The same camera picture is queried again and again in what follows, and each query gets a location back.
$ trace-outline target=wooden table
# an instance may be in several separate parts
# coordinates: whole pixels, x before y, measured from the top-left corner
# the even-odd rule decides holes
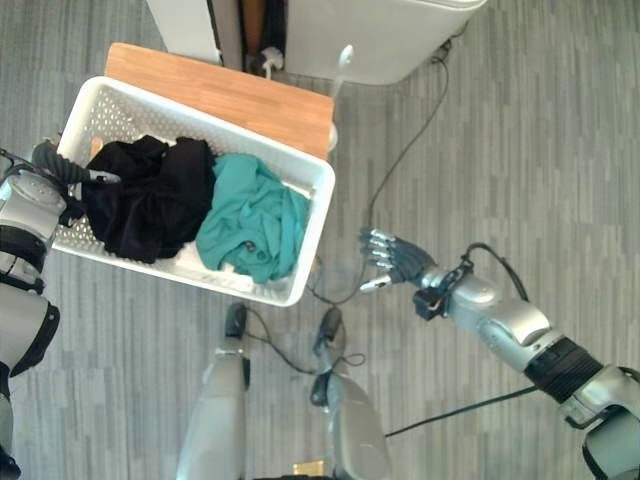
[[[328,156],[333,100],[325,95],[125,43],[111,45],[105,75]]]

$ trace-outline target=white plastic basket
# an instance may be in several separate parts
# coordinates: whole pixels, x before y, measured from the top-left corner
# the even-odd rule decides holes
[[[283,183],[309,198],[309,220],[298,262],[291,275],[264,285],[254,285],[251,278],[244,275],[208,270],[193,243],[186,245],[176,257],[158,260],[151,265],[118,258],[104,251],[104,245],[95,239],[86,218],[73,228],[60,227],[54,248],[271,305],[285,307],[298,302],[304,292],[333,192],[335,176],[331,166],[224,120],[106,77],[91,78],[80,89],[58,152],[86,165],[94,137],[104,143],[114,140],[131,142],[145,134],[165,141],[174,141],[180,136],[204,139],[216,154],[256,155]]]

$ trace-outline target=teal shirt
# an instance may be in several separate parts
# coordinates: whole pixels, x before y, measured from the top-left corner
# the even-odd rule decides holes
[[[309,200],[280,183],[253,155],[216,159],[212,209],[196,236],[207,268],[223,263],[265,283],[291,273],[309,213]]]

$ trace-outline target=robotic hand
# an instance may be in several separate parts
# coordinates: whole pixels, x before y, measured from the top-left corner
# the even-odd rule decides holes
[[[32,162],[0,149],[11,167],[0,176],[0,480],[20,469],[11,458],[13,414],[9,377],[39,363],[58,328],[58,309],[42,297],[41,278],[58,224],[69,225],[81,208],[67,185],[117,181],[38,145]]]
[[[491,283],[473,275],[468,255],[454,270],[436,265],[419,247],[380,230],[360,240],[374,265],[387,273],[365,283],[372,291],[410,281],[417,313],[430,320],[449,317],[475,334],[508,365],[523,372],[560,404],[573,428],[588,431],[582,452],[598,478],[636,478],[640,467],[640,373],[602,365],[555,329],[535,306],[505,299]]]

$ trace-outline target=power cord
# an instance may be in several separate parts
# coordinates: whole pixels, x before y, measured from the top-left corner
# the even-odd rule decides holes
[[[371,226],[372,223],[373,223],[373,211],[374,211],[376,202],[378,201],[378,197],[380,196],[380,193],[382,192],[384,187],[387,185],[387,182],[389,181],[389,179],[391,178],[391,176],[395,172],[395,170],[398,167],[398,165],[400,165],[400,163],[402,163],[402,161],[406,158],[407,153],[409,152],[409,150],[411,150],[411,147],[413,147],[413,145],[420,139],[422,134],[427,130],[429,125],[431,125],[431,121],[433,120],[433,118],[435,117],[436,113],[440,109],[440,105],[442,105],[442,102],[444,101],[444,98],[447,95],[447,91],[449,90],[449,68],[447,67],[447,64],[445,63],[444,58],[442,58],[440,56],[434,56],[432,58],[432,62],[433,63],[437,63],[438,65],[440,65],[442,67],[442,70],[445,73],[445,83],[444,83],[444,87],[442,89],[442,92],[440,93],[440,96],[438,97],[438,101],[436,102],[435,107],[431,111],[431,114],[427,117],[425,122],[422,124],[422,127],[420,127],[420,130],[418,130],[418,133],[416,133],[413,136],[413,138],[409,141],[409,143],[407,143],[407,145],[400,152],[400,155],[398,155],[398,158],[396,158],[396,160],[391,165],[391,168],[389,168],[389,170],[387,170],[387,173],[384,175],[382,181],[378,185],[378,188],[376,189],[376,191],[374,192],[373,196],[369,200],[369,205],[367,207],[367,216],[366,216],[367,225],[369,225],[369,226]],[[315,288],[316,287],[315,285],[313,287],[310,287],[309,285],[307,285],[307,290],[309,290],[311,292],[311,294],[315,298],[317,298],[318,300],[320,300],[323,303],[326,303],[326,304],[331,305],[333,307],[336,307],[338,305],[343,305],[343,304],[347,303],[349,300],[351,300],[353,297],[355,297],[356,294],[360,291],[360,284],[362,283],[362,279],[364,278],[364,273],[366,271],[366,267],[367,267],[366,258],[363,258],[362,267],[361,267],[360,273],[358,274],[358,277],[356,279],[355,286],[353,287],[351,292],[345,298],[343,298],[341,300],[331,300],[328,297],[325,297],[324,295],[318,293],[318,291]]]
[[[458,408],[457,410],[443,413],[442,415],[437,415],[435,417],[427,418],[426,420],[421,420],[419,422],[412,423],[411,425],[408,425],[399,430],[394,430],[393,432],[389,432],[385,435],[385,438],[395,437],[396,435],[400,435],[401,433],[408,432],[409,430],[413,430],[414,428],[421,427],[422,425],[426,425],[432,422],[437,422],[438,420],[443,420],[445,418],[453,417],[454,415],[460,415],[461,413],[470,412],[471,410],[476,410],[481,407],[486,407],[494,403],[504,402],[505,400],[511,400],[512,398],[521,397],[522,395],[527,395],[529,393],[535,392],[536,390],[538,390],[537,387],[527,387],[527,388],[523,388],[522,390],[517,390],[512,393],[507,393],[506,395],[490,398],[489,400],[485,400],[483,402],[467,405],[466,407]]]
[[[258,313],[258,311],[254,310],[253,308],[247,307],[247,311],[253,314],[254,317],[256,317],[256,320],[258,320],[258,322],[262,326],[262,329],[264,330],[264,337],[261,337],[259,335],[254,335],[253,333],[250,333],[250,332],[245,332],[245,335],[247,337],[270,346],[271,349],[282,359],[282,361],[284,361],[284,363],[286,363],[290,368],[292,368],[298,373],[302,373],[304,375],[318,375],[320,373],[317,370],[301,367],[297,365],[293,360],[291,360],[282,350],[280,350],[280,348],[275,343],[273,343],[273,340],[271,339],[271,332],[269,331],[269,327],[267,327],[267,322],[265,322],[264,318],[262,318],[262,315],[260,315],[260,313]],[[340,320],[340,327],[342,329],[345,328],[344,322],[342,320]],[[338,362],[345,362],[347,365],[350,365],[352,367],[359,367],[361,365],[364,365],[366,361],[367,361],[367,357],[364,353],[352,353],[350,355],[343,355],[339,357],[335,361],[333,366],[335,367]]]
[[[527,290],[524,288],[522,280],[520,280],[520,277],[518,276],[516,271],[513,269],[513,267],[511,267],[511,265],[509,265],[509,262],[507,262],[507,259],[505,257],[501,257],[500,255],[498,255],[495,252],[495,250],[493,250],[493,248],[491,248],[486,243],[475,242],[469,245],[467,247],[467,251],[464,253],[464,255],[461,256],[462,260],[471,262],[471,258],[470,258],[471,252],[477,249],[485,250],[489,252],[491,256],[493,256],[493,258],[495,258],[500,263],[500,265],[504,267],[504,269],[507,271],[507,274],[509,275],[509,278],[511,278],[513,285],[516,287],[516,290],[518,291],[518,295],[520,296],[520,298],[525,302],[528,302],[529,295],[527,294]]]

